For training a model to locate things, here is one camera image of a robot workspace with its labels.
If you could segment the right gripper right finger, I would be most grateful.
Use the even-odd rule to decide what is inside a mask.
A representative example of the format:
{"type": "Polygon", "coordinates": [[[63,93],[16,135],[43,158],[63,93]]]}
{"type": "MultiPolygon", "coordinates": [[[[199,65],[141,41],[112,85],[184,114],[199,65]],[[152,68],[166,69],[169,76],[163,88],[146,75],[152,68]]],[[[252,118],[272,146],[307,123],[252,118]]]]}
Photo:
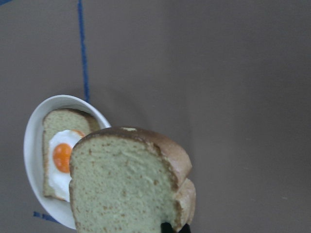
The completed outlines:
{"type": "Polygon", "coordinates": [[[185,225],[182,227],[182,229],[179,231],[179,233],[191,233],[189,224],[185,224],[185,225]]]}

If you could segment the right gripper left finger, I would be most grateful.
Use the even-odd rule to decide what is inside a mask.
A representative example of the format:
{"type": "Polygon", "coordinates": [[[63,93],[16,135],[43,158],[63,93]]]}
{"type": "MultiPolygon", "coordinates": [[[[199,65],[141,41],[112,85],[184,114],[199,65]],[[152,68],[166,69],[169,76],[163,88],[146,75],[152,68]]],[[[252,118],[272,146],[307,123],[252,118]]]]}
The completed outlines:
{"type": "Polygon", "coordinates": [[[161,233],[175,233],[170,223],[165,222],[161,224],[161,233]]]}

